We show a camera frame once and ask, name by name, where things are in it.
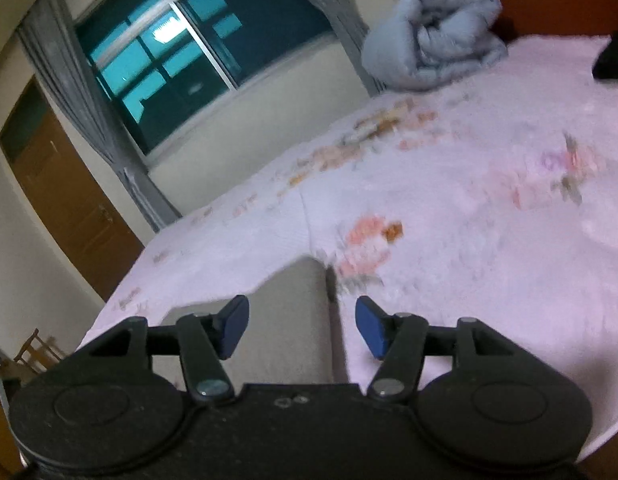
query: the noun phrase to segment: metal screw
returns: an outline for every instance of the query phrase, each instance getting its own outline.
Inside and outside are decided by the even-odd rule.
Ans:
[[[204,397],[219,397],[229,391],[229,384],[220,379],[208,379],[200,381],[196,390]]]
[[[281,397],[280,399],[276,399],[273,401],[274,406],[278,406],[283,410],[290,408],[293,404],[293,400],[289,399],[289,397]]]
[[[393,397],[404,390],[404,384],[398,379],[378,379],[371,387],[381,397]]]

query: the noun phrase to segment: black object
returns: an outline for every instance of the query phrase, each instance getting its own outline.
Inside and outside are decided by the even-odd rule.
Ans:
[[[618,80],[618,32],[611,36],[611,42],[598,56],[592,70],[594,79]]]
[[[354,384],[248,384],[236,397],[218,356],[247,319],[243,296],[170,327],[130,318],[39,376],[10,409],[32,462],[22,478],[582,478],[585,394],[477,319],[430,327],[362,297],[356,322],[383,359],[367,396]],[[158,354],[180,355],[187,392],[150,371]],[[417,392],[426,355],[454,366]]]

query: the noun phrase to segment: wooden chair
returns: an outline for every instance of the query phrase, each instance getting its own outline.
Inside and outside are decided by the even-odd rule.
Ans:
[[[29,354],[29,359],[25,359],[25,353]],[[33,334],[24,342],[20,348],[20,352],[18,352],[18,355],[16,355],[13,360],[17,363],[22,363],[37,374],[40,370],[35,367],[34,364],[38,364],[45,370],[49,370],[53,365],[59,363],[62,358],[51,346],[40,338],[39,331],[36,328],[33,330]]]

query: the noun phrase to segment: bed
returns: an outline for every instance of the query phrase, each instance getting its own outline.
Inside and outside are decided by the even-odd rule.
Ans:
[[[83,342],[247,294],[234,383],[366,386],[361,294],[432,324],[477,317],[585,390],[591,454],[618,431],[618,86],[592,78],[607,42],[528,36],[453,85],[375,98],[163,230]],[[420,386],[450,366],[427,359]]]

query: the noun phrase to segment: floral pattern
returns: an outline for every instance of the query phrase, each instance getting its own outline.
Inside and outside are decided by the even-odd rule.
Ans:
[[[214,212],[214,208],[208,207],[207,209],[204,210],[202,214],[193,215],[193,218],[191,219],[191,225],[195,226],[195,225],[201,224],[206,218],[209,218],[211,216],[211,213],[213,212]]]
[[[153,259],[153,263],[155,265],[158,265],[159,263],[162,263],[164,260],[167,259],[167,257],[169,256],[169,254],[171,253],[171,251],[169,251],[168,249],[165,249],[164,251],[160,251],[158,254],[156,254],[152,259]]]
[[[377,270],[391,258],[391,245],[403,237],[402,222],[381,216],[363,216],[344,237],[335,263],[339,286],[352,292],[382,284]]]
[[[565,150],[532,153],[508,171],[492,168],[485,185],[487,194],[508,197],[520,210],[547,205],[556,196],[580,205],[580,186],[604,171],[606,162],[593,147],[581,146],[569,134],[564,139]]]
[[[258,199],[258,193],[252,194],[248,199],[239,203],[236,208],[233,210],[233,217],[238,218],[238,216],[242,216],[249,210],[249,207],[256,203]]]
[[[141,292],[142,292],[142,289],[139,286],[134,287],[127,296],[122,298],[122,300],[118,301],[118,308],[124,312],[127,306],[129,305],[129,303],[131,303],[134,300],[134,298]]]
[[[367,150],[379,153],[380,147],[375,140],[385,139],[390,134],[401,134],[406,137],[396,146],[401,152],[406,152],[424,146],[432,146],[444,139],[456,139],[456,134],[449,134],[439,128],[421,132],[423,128],[438,120],[438,112],[431,109],[421,110],[415,97],[408,97],[394,103],[391,107],[381,108],[370,116],[356,122],[338,144],[322,146],[313,151],[308,158],[298,159],[291,171],[278,172],[272,181],[287,176],[286,186],[280,189],[276,196],[282,199],[289,191],[310,178],[316,172],[337,170],[346,164],[363,160]],[[246,208],[238,206],[240,214]]]
[[[147,317],[149,315],[149,302],[141,301],[135,306],[135,315],[141,317]]]

